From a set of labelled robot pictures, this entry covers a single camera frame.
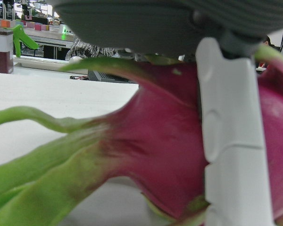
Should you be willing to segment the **white grey left robot hand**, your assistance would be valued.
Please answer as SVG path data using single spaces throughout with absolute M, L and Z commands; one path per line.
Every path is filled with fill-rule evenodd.
M 274 224 L 254 53 L 283 28 L 283 0 L 52 0 L 84 42 L 133 53 L 194 53 L 208 226 Z

